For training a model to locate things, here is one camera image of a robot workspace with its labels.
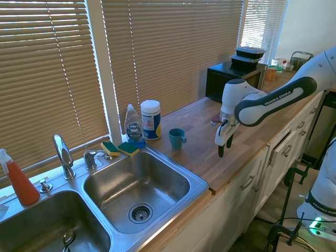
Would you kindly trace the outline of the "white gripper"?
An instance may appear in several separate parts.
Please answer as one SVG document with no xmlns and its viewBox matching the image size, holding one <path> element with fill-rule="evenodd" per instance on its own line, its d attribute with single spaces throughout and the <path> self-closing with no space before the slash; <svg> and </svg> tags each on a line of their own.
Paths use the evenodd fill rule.
<svg viewBox="0 0 336 252">
<path fill-rule="evenodd" d="M 215 134 L 215 144 L 218 145 L 218 156 L 222 158 L 225 152 L 225 144 L 230 149 L 233 141 L 233 134 L 238 129 L 239 123 L 230 125 L 229 123 L 221 124 Z"/>
</svg>

